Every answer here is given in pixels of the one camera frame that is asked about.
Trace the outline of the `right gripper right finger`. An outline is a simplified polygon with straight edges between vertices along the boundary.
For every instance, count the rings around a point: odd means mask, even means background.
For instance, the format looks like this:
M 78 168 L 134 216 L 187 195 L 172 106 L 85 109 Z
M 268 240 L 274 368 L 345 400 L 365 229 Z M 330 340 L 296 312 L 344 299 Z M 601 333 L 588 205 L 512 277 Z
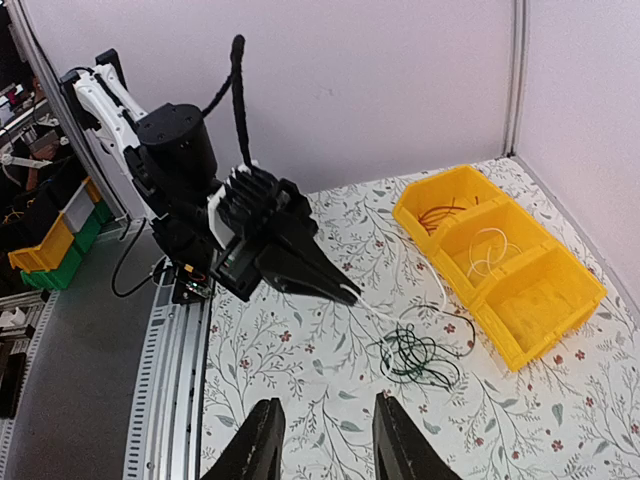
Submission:
M 395 397 L 376 395 L 372 429 L 376 479 L 461 479 L 440 458 Z

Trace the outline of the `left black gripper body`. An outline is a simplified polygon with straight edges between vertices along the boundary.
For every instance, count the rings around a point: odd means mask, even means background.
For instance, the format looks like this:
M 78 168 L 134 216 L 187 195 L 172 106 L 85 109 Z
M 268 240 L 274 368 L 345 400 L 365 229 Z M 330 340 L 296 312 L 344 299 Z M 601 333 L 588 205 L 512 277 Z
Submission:
M 242 301 L 250 299 L 263 279 L 258 256 L 283 230 L 272 221 L 276 215 L 292 216 L 310 236 L 318 231 L 309 200 L 298 186 L 259 167 L 234 168 L 210 196 L 209 209 L 210 230 L 220 244 L 212 275 Z

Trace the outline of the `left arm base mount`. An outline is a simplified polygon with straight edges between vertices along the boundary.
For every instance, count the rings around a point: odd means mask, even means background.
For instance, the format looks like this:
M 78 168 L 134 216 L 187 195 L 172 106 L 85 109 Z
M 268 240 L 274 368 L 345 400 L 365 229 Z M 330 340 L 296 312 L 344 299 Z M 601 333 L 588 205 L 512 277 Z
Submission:
M 187 305 L 210 300 L 214 293 L 215 281 L 211 276 L 184 267 L 175 270 L 172 302 Z

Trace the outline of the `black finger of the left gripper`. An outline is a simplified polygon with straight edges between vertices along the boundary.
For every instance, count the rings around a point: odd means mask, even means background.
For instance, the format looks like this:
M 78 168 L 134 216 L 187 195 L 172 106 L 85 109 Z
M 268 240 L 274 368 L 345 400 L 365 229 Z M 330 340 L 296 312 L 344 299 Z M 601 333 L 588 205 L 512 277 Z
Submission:
M 258 255 L 263 279 L 282 293 L 319 297 L 354 306 L 362 292 L 325 255 L 315 240 L 279 236 Z

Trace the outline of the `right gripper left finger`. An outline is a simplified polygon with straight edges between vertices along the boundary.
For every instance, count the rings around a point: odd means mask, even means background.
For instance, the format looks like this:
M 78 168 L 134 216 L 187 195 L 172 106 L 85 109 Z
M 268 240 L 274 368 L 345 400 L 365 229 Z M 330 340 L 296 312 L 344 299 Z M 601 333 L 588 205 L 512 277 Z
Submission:
M 285 414 L 280 400 L 259 400 L 201 479 L 280 479 L 284 434 Z

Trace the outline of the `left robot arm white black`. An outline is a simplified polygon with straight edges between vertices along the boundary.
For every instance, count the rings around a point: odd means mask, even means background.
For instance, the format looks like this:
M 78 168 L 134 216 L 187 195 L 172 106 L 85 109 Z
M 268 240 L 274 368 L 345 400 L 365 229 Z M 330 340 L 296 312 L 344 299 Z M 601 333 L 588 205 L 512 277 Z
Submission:
M 225 178 L 217 175 L 205 125 L 209 109 L 167 103 L 144 110 L 127 90 L 116 51 L 92 67 L 72 68 L 60 88 L 75 121 L 95 135 L 144 203 L 144 224 L 167 257 L 176 303 L 208 299 L 216 286 L 245 301 L 266 283 L 352 306 L 361 291 L 316 243 L 308 198 L 250 155 L 243 55 L 237 37 L 219 93 L 232 99 L 241 162 Z

